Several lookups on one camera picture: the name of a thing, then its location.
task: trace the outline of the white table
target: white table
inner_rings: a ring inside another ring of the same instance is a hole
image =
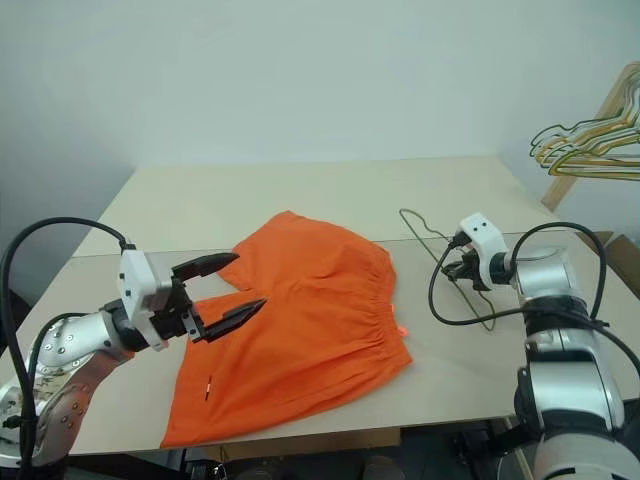
[[[382,427],[492,418],[512,413],[516,369],[523,364],[522,320],[498,320],[489,334],[481,326],[448,327],[429,313],[426,277],[435,262],[409,238],[397,209],[421,211],[445,232],[480,210],[505,232],[521,232],[553,216],[492,158],[362,162],[260,167],[179,167],[137,171],[101,220],[125,232],[168,265],[229,248],[280,210],[332,221],[380,241],[398,274],[397,321],[409,330],[413,364],[389,384],[350,404],[234,439],[267,439]],[[517,234],[507,235],[513,244]],[[444,242],[429,240],[437,251]],[[595,255],[573,234],[538,235],[532,244],[566,245],[585,298],[593,297]],[[19,332],[24,351],[40,326],[61,311],[91,311],[116,298],[117,245],[98,233],[87,236],[35,306]],[[194,299],[226,293],[217,276],[190,281]],[[437,302],[445,316],[469,318],[457,292],[442,281]],[[507,287],[490,294],[497,309],[516,304]],[[479,308],[485,308],[478,302]],[[601,318],[640,351],[640,302],[609,272]],[[72,453],[157,448],[163,437],[186,339],[162,352],[139,353],[96,392]],[[632,368],[614,348],[611,366],[626,397],[637,396]],[[0,379],[11,366],[0,362]]]

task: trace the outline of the robotic arm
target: robotic arm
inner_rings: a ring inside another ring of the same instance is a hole
[[[535,478],[640,478],[640,463],[615,438],[624,425],[624,406],[596,332],[552,313],[588,318],[564,249],[522,250],[512,271],[502,234],[482,214],[464,219],[456,237],[469,250],[443,273],[452,281],[472,280],[476,290],[510,284],[529,310],[527,365],[518,370],[514,405],[530,439],[539,441]]]
[[[212,342],[239,328],[264,305],[250,302],[205,326],[184,282],[205,276],[238,256],[218,253],[171,270],[152,264],[144,252],[122,252],[118,288],[121,298],[98,312],[64,318],[42,332],[34,381],[38,415],[31,464],[38,469],[65,458],[78,435],[96,388],[117,366],[149,346],[162,350],[167,340],[185,333],[193,342]],[[22,393],[14,378],[0,389],[0,466],[19,468],[19,418]]]

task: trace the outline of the white wall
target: white wall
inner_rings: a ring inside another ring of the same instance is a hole
[[[530,138],[594,114],[639,19],[636,0],[2,0],[0,241],[96,217],[138,164],[501,153],[541,194]],[[560,212],[633,229],[638,187],[581,186]],[[80,236],[34,239],[18,290]]]

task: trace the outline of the cable connector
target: cable connector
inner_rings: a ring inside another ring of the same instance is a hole
[[[471,243],[471,238],[461,230],[453,236],[449,242],[449,248],[453,250],[456,247],[464,247],[468,243]]]

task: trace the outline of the orange fabric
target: orange fabric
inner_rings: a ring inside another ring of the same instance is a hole
[[[163,447],[239,435],[342,405],[411,362],[390,303],[395,271],[381,247],[284,212],[234,251],[240,258],[219,274],[240,292],[198,302],[204,323],[250,300],[267,303],[220,340],[188,344]]]

